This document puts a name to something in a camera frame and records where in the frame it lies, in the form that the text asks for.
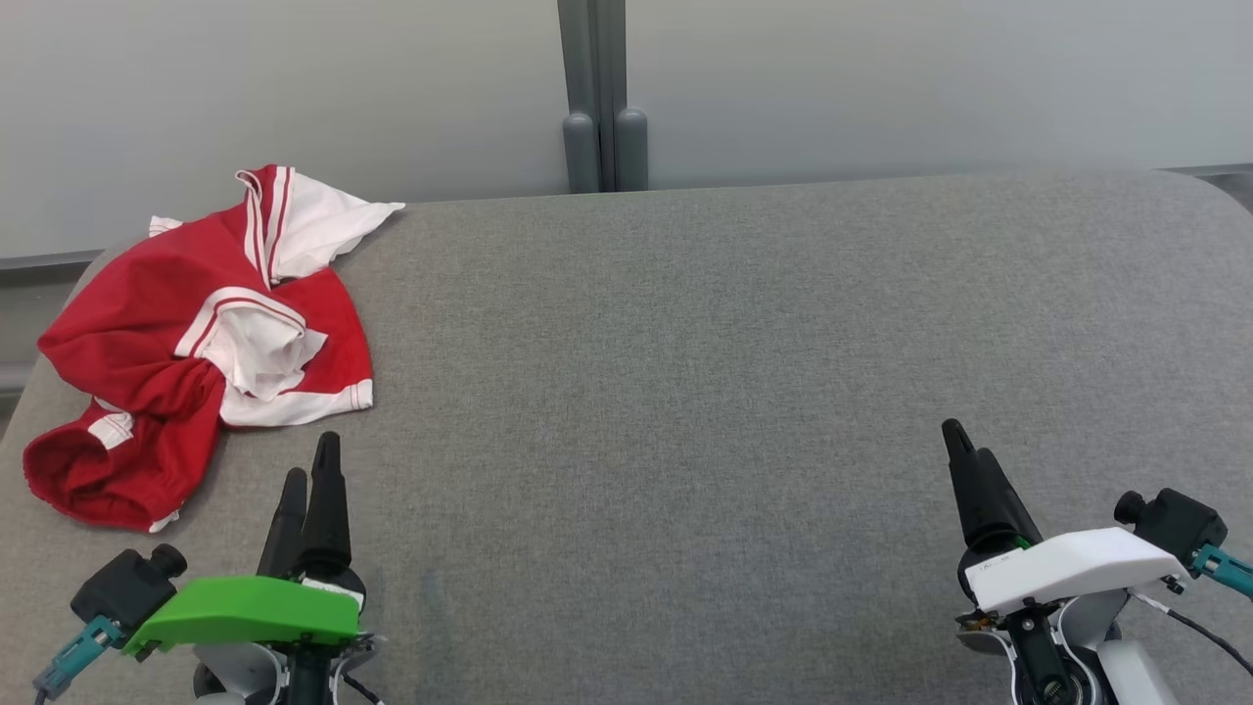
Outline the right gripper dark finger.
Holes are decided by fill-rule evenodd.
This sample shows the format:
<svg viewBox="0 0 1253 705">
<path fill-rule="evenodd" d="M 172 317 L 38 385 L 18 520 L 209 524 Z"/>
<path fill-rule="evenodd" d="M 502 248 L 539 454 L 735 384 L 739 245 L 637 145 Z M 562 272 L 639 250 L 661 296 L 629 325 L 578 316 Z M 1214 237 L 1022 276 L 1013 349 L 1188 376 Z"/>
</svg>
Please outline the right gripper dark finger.
<svg viewBox="0 0 1253 705">
<path fill-rule="evenodd" d="M 969 553 L 991 558 L 1011 548 L 1030 548 L 1042 543 L 1042 532 L 1031 518 L 1017 491 L 1007 482 L 997 456 L 989 447 L 974 451 L 977 475 L 976 538 L 969 540 Z"/>
<path fill-rule="evenodd" d="M 944 443 L 949 452 L 959 526 L 966 547 L 972 548 L 984 532 L 984 473 L 980 470 L 977 450 L 959 419 L 944 421 Z"/>
</svg>

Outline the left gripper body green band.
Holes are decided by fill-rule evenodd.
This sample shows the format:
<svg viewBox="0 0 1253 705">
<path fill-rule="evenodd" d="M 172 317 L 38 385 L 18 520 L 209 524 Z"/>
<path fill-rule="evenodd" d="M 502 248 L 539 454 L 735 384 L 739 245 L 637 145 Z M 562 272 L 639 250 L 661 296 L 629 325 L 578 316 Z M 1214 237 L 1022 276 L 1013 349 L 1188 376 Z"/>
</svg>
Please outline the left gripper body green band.
<svg viewBox="0 0 1253 705">
<path fill-rule="evenodd" d="M 193 579 L 122 647 L 127 656 L 184 645 L 345 646 L 361 634 L 367 589 L 355 575 L 292 582 L 257 575 Z"/>
</svg>

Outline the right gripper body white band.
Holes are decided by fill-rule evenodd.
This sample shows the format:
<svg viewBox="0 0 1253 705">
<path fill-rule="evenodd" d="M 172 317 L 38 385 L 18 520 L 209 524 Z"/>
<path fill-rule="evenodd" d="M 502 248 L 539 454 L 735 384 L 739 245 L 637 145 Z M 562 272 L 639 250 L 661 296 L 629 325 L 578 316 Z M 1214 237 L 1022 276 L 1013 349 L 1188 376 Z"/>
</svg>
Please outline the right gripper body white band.
<svg viewBox="0 0 1253 705">
<path fill-rule="evenodd" d="M 975 606 L 1000 616 L 1029 604 L 1048 605 L 1106 590 L 1141 589 L 1185 574 L 1187 569 L 1173 553 L 1118 527 L 1059 535 L 959 571 Z"/>
</svg>

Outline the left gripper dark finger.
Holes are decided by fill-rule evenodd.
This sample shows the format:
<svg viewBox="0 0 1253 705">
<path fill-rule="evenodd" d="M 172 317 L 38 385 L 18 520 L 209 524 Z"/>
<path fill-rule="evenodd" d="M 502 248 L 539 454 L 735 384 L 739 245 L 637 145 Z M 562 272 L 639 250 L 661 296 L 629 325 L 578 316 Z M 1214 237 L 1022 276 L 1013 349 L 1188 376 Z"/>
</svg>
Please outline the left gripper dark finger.
<svg viewBox="0 0 1253 705">
<path fill-rule="evenodd" d="M 309 496 L 301 531 L 297 574 L 316 580 L 335 579 L 350 570 L 348 487 L 342 473 L 341 438 L 326 432 L 318 438 L 309 465 Z"/>
<path fill-rule="evenodd" d="M 307 473 L 292 468 L 286 476 L 269 531 L 264 536 L 264 548 L 256 566 L 256 574 L 272 579 L 286 579 L 294 569 L 302 545 L 302 528 L 307 517 Z"/>
</svg>

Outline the red white basketball shorts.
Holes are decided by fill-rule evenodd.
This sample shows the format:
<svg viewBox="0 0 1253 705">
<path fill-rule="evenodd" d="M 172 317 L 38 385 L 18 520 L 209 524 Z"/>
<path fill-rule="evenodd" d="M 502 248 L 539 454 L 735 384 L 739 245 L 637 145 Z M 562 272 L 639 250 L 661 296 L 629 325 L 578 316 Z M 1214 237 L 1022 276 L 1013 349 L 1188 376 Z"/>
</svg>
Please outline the red white basketball shorts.
<svg viewBox="0 0 1253 705">
<path fill-rule="evenodd" d="M 38 498 L 88 525 L 160 531 L 202 485 L 221 430 L 297 427 L 373 402 L 363 327 L 340 275 L 322 269 L 269 296 L 228 287 L 211 296 L 205 331 L 193 352 L 170 351 L 162 336 L 138 331 L 70 333 L 39 346 L 61 379 L 91 397 L 79 419 L 23 451 L 23 472 Z M 294 383 L 269 399 L 228 378 L 247 346 L 216 353 L 233 321 L 302 326 L 316 352 Z"/>
</svg>

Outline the red white basketball jersey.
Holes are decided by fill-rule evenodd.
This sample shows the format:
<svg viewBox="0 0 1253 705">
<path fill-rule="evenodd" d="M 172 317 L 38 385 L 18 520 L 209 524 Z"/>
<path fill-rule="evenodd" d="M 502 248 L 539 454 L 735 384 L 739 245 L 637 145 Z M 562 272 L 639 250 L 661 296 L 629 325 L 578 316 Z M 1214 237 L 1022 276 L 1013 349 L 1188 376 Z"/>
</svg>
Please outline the red white basketball jersey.
<svg viewBox="0 0 1253 705">
<path fill-rule="evenodd" d="M 175 222 L 112 259 L 38 348 L 69 384 L 138 407 L 148 376 L 209 366 L 247 404 L 337 396 L 361 407 L 370 354 L 331 264 L 401 210 L 269 164 L 236 173 L 236 207 Z"/>
</svg>

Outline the grey fabric padded surface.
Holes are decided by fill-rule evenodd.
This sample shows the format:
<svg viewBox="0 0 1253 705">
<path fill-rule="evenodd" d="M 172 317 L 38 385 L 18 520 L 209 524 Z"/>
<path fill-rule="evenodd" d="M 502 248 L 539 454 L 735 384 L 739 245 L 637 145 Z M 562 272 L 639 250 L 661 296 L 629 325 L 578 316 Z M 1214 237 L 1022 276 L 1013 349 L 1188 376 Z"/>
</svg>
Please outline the grey fabric padded surface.
<svg viewBox="0 0 1253 705">
<path fill-rule="evenodd" d="M 253 572 L 335 430 L 388 705 L 1007 705 L 949 418 L 1042 532 L 1172 487 L 1253 562 L 1253 213 L 1190 175 L 419 204 L 340 273 L 372 409 L 226 436 L 160 541 Z"/>
</svg>

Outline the grey vertical partition post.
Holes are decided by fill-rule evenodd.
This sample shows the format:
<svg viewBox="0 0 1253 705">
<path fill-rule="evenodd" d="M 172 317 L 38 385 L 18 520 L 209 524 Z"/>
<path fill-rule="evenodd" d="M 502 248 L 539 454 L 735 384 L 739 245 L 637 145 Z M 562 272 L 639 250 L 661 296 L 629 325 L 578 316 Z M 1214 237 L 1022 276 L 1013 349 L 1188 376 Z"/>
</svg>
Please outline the grey vertical partition post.
<svg viewBox="0 0 1253 705">
<path fill-rule="evenodd" d="M 645 192 L 648 120 L 626 88 L 626 0 L 556 0 L 568 116 L 569 192 Z"/>
</svg>

